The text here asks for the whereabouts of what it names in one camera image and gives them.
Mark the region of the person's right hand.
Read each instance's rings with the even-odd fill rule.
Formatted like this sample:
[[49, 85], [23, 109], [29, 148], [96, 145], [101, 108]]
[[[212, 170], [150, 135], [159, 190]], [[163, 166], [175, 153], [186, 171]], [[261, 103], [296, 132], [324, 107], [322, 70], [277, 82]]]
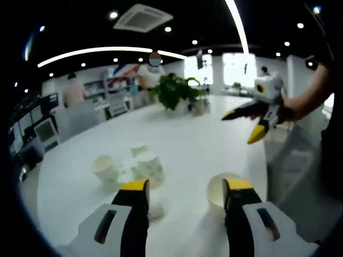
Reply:
[[278, 124], [295, 122], [298, 120], [298, 106], [296, 99], [282, 99], [282, 105], [278, 111]]

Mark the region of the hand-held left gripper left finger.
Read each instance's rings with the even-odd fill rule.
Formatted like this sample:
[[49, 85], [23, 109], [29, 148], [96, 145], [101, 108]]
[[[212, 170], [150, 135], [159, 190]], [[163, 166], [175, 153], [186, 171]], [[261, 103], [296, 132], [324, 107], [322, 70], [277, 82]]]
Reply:
[[59, 256], [145, 256], [149, 200], [148, 179], [123, 184], [111, 204], [80, 223], [70, 243], [56, 247]]

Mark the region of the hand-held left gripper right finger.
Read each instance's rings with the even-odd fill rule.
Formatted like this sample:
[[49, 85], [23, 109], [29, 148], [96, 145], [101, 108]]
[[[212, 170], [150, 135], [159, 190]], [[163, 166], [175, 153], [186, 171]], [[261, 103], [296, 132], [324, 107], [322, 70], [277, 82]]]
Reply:
[[223, 179], [223, 208], [229, 256], [312, 256], [319, 247], [305, 241], [295, 222], [263, 202], [243, 179]]

